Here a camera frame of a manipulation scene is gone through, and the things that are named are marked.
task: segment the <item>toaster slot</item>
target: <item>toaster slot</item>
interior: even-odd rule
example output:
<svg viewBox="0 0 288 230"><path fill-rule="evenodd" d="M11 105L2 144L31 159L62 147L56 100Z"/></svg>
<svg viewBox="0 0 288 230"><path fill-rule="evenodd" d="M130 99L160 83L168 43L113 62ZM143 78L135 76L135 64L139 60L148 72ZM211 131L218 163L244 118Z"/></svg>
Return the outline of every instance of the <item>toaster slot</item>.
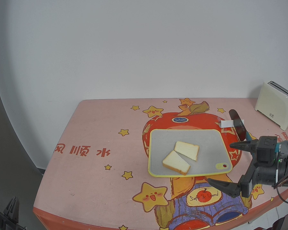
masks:
<svg viewBox="0 0 288 230"><path fill-rule="evenodd" d="M274 81L268 82L268 85L272 86L273 88L277 89L278 91L282 92L284 95L288 96L288 90L286 90L284 87L280 86Z"/></svg>

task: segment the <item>red apple print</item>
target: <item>red apple print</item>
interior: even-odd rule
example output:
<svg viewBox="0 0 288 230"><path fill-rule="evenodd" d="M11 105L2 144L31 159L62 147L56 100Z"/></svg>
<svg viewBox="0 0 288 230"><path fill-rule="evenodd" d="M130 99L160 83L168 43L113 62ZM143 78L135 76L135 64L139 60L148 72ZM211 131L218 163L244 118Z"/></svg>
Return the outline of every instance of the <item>red apple print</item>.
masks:
<svg viewBox="0 0 288 230"><path fill-rule="evenodd" d="M208 202L212 198L211 192L206 191L206 190L207 188L205 188L205 190L198 192L197 194L198 201L205 203L205 202Z"/></svg>

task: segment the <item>white wall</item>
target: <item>white wall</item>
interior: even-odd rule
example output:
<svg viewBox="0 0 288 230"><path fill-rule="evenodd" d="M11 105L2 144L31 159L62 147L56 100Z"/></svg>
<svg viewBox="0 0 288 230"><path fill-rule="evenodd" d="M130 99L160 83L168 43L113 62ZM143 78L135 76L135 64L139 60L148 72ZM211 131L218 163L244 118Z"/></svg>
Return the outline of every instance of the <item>white wall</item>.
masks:
<svg viewBox="0 0 288 230"><path fill-rule="evenodd" d="M257 97L288 88L288 0L0 0L0 95L47 166L95 98Z"/></svg>

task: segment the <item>black knife blade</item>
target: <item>black knife blade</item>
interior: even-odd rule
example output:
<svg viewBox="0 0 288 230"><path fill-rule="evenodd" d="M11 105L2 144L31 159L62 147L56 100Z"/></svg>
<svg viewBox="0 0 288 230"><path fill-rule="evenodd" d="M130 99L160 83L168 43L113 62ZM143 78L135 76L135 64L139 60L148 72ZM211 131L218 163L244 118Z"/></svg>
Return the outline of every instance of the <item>black knife blade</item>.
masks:
<svg viewBox="0 0 288 230"><path fill-rule="evenodd" d="M234 127L237 131L240 141L244 141L246 138L246 128L242 123L241 118L239 117L237 111L234 109L231 109L228 113L230 118L234 121Z"/></svg>

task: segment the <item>cartoon character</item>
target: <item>cartoon character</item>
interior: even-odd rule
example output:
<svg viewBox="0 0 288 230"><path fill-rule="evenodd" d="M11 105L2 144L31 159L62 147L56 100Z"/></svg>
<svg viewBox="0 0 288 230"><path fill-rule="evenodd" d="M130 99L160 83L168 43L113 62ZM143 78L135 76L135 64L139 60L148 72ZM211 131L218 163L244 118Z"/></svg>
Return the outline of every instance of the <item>cartoon character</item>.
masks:
<svg viewBox="0 0 288 230"><path fill-rule="evenodd" d="M153 117L153 116L162 116L162 112L163 109L162 108L156 108L154 106L150 106L147 110L144 110L144 113L148 114L148 117Z"/></svg>
<svg viewBox="0 0 288 230"><path fill-rule="evenodd" d="M220 128L222 118L205 113L207 102L195 104L189 98L180 99L180 113L163 113L162 118L152 118L143 129L142 140L148 156L150 132L154 129L216 129L221 133L233 167L239 162L242 152L230 148L229 144L239 141L234 128ZM175 117L185 116L187 122L177 123ZM171 178L171 200L168 205L157 205L155 215L161 228L169 230L204 229L226 223L245 215L252 207L252 198L232 198L211 187L207 178L232 182L226 174Z"/></svg>
<svg viewBox="0 0 288 230"><path fill-rule="evenodd" d="M147 182L142 184L141 192L132 199L143 204L145 212L150 212L156 205L168 205L165 198L167 187L154 187Z"/></svg>

